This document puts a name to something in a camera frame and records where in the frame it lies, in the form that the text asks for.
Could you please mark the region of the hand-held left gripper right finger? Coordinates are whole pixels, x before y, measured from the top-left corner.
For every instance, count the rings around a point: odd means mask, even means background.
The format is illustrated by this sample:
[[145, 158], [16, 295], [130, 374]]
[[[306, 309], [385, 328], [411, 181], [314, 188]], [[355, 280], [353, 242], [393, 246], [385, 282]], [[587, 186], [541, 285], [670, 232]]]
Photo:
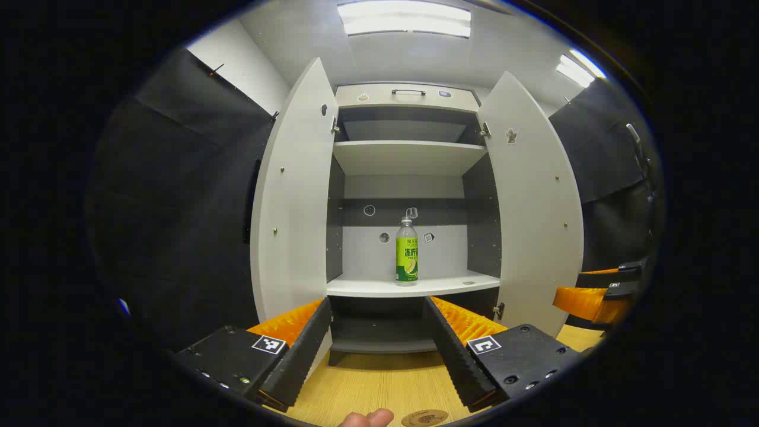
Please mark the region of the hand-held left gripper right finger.
[[437, 297], [423, 298], [423, 322], [471, 412], [535, 394], [581, 361], [534, 325], [505, 328]]

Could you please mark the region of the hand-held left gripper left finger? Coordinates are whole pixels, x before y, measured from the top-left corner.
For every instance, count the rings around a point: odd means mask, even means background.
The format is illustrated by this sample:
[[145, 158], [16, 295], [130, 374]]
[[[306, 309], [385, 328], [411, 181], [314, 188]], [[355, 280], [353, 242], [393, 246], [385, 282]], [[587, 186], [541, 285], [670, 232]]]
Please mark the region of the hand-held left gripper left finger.
[[225, 394], [286, 412], [318, 361], [332, 321], [324, 297], [248, 329], [221, 327], [174, 360]]

